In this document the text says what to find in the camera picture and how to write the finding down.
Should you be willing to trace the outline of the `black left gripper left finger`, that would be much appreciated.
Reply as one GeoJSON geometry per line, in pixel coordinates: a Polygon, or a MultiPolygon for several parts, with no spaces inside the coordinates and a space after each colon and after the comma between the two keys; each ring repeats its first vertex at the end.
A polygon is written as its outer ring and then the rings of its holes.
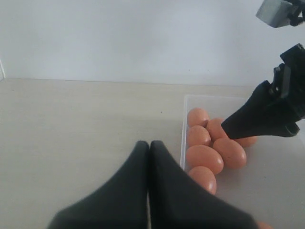
{"type": "Polygon", "coordinates": [[[59,211],[50,229],[148,228],[149,145],[138,141],[122,167],[100,188],[59,211]]]}

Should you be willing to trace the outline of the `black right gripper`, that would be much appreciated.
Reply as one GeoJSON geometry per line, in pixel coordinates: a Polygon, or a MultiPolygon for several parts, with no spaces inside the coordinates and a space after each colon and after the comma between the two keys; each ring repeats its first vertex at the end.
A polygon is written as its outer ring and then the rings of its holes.
{"type": "Polygon", "coordinates": [[[221,126],[231,139],[271,135],[293,137],[305,117],[305,48],[297,44],[280,55],[272,84],[264,81],[221,126]]]}

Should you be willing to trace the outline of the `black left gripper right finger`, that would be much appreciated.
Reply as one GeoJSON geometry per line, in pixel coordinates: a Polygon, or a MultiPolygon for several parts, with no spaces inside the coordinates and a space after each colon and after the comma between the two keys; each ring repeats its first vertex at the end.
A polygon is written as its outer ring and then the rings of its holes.
{"type": "Polygon", "coordinates": [[[153,229],[256,229],[253,217],[193,181],[162,141],[150,145],[148,193],[153,229]]]}

